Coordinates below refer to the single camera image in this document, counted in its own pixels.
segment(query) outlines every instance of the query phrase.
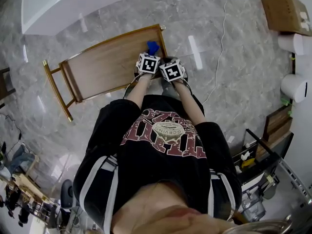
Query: marble floor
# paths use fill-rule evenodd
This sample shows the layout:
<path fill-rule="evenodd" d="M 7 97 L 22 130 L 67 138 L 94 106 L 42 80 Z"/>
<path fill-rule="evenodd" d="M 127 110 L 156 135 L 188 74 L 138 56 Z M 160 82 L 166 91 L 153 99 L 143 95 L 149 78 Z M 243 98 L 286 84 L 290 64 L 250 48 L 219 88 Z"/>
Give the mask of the marble floor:
<path fill-rule="evenodd" d="M 22 140 L 40 157 L 33 179 L 44 191 L 57 195 L 61 182 L 73 178 L 83 159 L 100 108 L 121 98 L 124 90 L 99 96 L 70 108 L 74 121 L 63 113 L 42 66 L 55 68 L 62 60 L 105 39 L 159 23 L 168 55 L 179 57 L 189 74 L 190 86 L 204 101 L 215 85 L 225 0 L 122 0 L 84 18 L 53 37 L 23 35 L 21 0 L 0 0 L 0 67 L 11 68 L 16 93 L 0 110 L 12 116 Z M 218 123 L 231 148 L 240 144 L 245 128 L 261 135 L 265 117 L 281 106 L 281 79 L 291 72 L 289 54 L 278 47 L 277 32 L 268 29 L 261 0 L 228 0 L 224 53 L 217 87 L 204 104 L 208 121 Z M 197 50 L 192 48 L 193 36 Z M 28 57 L 25 62 L 23 47 Z M 200 56 L 202 67 L 196 64 Z M 69 91 L 61 76 L 55 80 L 65 101 Z M 160 81 L 149 93 L 160 94 Z M 0 117 L 0 142 L 10 149 L 18 139 L 12 122 Z"/>

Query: black and white cube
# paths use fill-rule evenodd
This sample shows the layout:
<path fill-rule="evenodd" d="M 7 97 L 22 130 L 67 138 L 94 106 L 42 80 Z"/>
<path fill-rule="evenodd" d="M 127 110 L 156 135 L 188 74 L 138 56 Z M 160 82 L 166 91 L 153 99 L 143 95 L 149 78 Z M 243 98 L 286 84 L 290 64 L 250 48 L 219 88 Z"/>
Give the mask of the black and white cube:
<path fill-rule="evenodd" d="M 183 78 L 184 75 L 184 67 L 179 59 L 161 65 L 160 71 L 164 79 L 169 82 Z"/>
<path fill-rule="evenodd" d="M 140 54 L 137 68 L 141 72 L 155 74 L 159 66 L 159 60 L 160 57 Z"/>

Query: cardboard box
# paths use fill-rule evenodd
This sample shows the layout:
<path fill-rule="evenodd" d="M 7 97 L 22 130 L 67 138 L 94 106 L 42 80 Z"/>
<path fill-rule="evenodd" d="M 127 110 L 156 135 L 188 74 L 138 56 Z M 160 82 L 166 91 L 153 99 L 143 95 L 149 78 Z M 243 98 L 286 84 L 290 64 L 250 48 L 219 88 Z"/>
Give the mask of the cardboard box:
<path fill-rule="evenodd" d="M 311 28 L 305 28 L 305 26 L 307 27 L 305 21 L 310 21 L 310 19 L 307 9 L 302 2 L 299 0 L 261 1 L 269 29 L 312 36 Z"/>

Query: white bathtub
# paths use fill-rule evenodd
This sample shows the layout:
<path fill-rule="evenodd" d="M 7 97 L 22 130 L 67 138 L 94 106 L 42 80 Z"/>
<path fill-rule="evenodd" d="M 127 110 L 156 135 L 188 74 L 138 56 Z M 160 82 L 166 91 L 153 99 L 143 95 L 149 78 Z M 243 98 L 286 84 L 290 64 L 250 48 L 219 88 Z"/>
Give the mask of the white bathtub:
<path fill-rule="evenodd" d="M 81 17 L 120 0 L 22 0 L 23 34 L 54 36 Z"/>

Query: graphic print on shirt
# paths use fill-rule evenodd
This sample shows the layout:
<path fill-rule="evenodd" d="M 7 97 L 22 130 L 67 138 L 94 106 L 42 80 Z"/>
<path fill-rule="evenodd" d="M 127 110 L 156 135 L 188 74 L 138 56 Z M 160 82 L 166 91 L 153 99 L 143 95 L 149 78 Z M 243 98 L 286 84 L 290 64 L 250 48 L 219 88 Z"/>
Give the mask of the graphic print on shirt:
<path fill-rule="evenodd" d="M 206 158 L 195 127 L 174 112 L 144 110 L 120 145 L 128 140 L 148 141 L 156 150 L 167 155 Z"/>

